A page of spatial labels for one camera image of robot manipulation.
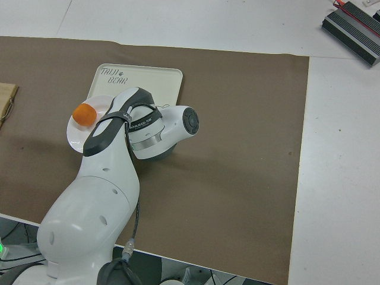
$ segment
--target brown paper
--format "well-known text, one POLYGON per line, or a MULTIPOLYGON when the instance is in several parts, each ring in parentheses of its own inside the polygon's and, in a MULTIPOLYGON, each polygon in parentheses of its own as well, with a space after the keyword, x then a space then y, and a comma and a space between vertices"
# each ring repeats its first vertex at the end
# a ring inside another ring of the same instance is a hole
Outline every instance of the brown paper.
POLYGON ((200 129, 167 159, 138 161, 137 249, 287 283, 307 57, 11 37, 0 46, 0 79, 20 86, 0 129, 1 213, 40 223, 75 178, 67 122, 100 64, 178 68, 178 104, 197 111, 200 129))

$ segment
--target orange ball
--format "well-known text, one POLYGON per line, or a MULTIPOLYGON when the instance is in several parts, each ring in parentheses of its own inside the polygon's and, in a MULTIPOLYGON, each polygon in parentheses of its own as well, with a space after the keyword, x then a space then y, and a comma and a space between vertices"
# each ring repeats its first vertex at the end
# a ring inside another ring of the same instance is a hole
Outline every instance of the orange ball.
POLYGON ((81 126, 91 126, 96 120, 96 110, 89 104, 80 104, 72 113, 72 118, 81 126))

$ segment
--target white tabletop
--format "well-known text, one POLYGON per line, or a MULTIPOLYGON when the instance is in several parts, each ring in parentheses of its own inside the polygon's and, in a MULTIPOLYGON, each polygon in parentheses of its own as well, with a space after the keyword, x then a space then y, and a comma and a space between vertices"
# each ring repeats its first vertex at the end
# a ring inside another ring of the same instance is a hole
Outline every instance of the white tabletop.
POLYGON ((378 284, 380 65, 321 30, 334 9, 332 0, 0 0, 0 36, 310 56, 289 284, 378 284))

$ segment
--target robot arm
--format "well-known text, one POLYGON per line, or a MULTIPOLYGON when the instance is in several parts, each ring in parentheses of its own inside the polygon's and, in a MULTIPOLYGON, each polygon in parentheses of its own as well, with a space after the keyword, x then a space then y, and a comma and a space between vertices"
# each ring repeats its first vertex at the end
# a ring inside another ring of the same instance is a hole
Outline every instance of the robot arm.
POLYGON ((17 284, 95 285, 138 201, 140 186, 126 139, 138 159, 158 159, 197 131, 198 117, 190 107, 157 109, 141 88, 116 96, 84 144, 77 177, 39 227, 38 246, 47 266, 26 269, 17 284))

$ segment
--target red cable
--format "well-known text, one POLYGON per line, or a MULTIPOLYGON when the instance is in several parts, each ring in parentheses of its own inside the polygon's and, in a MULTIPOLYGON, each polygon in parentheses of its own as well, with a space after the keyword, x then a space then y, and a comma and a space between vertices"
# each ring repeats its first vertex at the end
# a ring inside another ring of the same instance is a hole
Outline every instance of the red cable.
POLYGON ((380 37, 380 34, 377 33, 375 30, 371 29, 370 27, 368 27, 365 23, 361 22, 358 18, 356 18, 352 13, 350 13, 347 9, 345 9, 340 3, 344 3, 342 0, 337 0, 337 2, 339 4, 333 4, 334 7, 338 8, 338 9, 342 9, 343 12, 345 12, 348 16, 350 16, 352 19, 356 20, 358 23, 360 23, 361 25, 363 25, 365 28, 367 28, 368 30, 370 30, 371 32, 373 32, 375 35, 377 35, 378 37, 380 37))

